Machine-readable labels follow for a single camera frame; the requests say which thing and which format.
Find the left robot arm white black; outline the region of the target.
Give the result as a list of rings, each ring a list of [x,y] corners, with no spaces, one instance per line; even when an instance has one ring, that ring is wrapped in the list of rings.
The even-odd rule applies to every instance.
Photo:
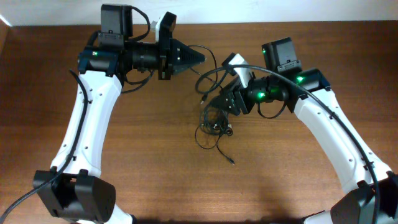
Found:
[[[166,12],[148,24],[155,41],[132,33],[130,5],[104,4],[101,28],[78,57],[76,101],[66,135],[49,170],[38,170],[33,186],[53,217],[77,223],[135,223],[116,205],[116,189],[102,180],[101,155],[109,119],[131,70],[170,80],[205,61],[203,54],[172,35],[177,17]]]

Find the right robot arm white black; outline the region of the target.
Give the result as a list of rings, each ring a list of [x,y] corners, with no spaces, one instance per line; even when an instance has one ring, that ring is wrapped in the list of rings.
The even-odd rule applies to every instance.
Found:
[[[316,68],[304,70],[293,42],[284,38],[262,46],[266,76],[231,54],[222,69],[234,79],[211,103],[233,115],[261,103],[281,101],[315,136],[340,180],[344,197],[331,209],[301,223],[396,223],[397,175],[367,146],[349,122],[328,80]]]

